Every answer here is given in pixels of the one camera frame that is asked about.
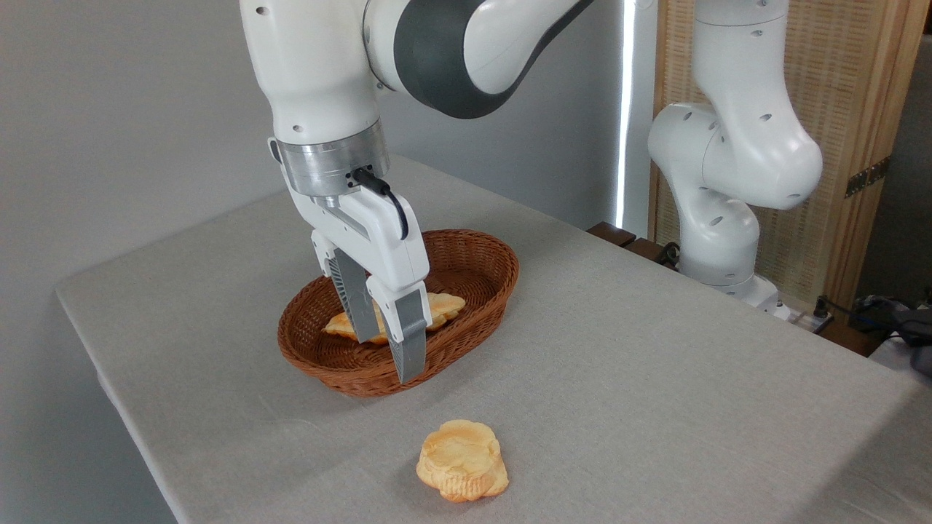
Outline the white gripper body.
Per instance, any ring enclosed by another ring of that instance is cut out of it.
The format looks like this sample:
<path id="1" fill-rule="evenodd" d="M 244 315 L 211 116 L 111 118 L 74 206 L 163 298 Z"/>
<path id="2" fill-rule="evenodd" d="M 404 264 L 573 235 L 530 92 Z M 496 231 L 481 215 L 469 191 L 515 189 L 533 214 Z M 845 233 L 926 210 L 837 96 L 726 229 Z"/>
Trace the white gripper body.
<path id="1" fill-rule="evenodd" d="M 429 272 L 422 233 L 410 204 L 356 186 L 337 197 L 339 206 L 318 205 L 294 189 L 290 196 L 313 228 L 312 243 L 323 274 L 327 259 L 340 249 L 387 288 L 400 291 L 424 281 Z"/>

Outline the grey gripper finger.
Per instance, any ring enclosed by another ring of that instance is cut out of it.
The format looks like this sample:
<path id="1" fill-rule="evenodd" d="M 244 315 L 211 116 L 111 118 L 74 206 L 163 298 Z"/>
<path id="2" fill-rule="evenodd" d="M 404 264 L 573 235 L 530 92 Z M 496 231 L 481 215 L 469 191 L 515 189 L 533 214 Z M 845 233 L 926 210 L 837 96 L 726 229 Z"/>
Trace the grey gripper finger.
<path id="1" fill-rule="evenodd" d="M 408 384 L 425 368 L 426 330 L 432 324 L 426 286 L 420 281 L 395 291 L 369 281 L 367 289 L 379 307 L 400 384 Z"/>
<path id="2" fill-rule="evenodd" d="M 380 335 L 377 315 L 366 286 L 366 270 L 340 249 L 327 259 L 331 279 L 359 342 Z"/>

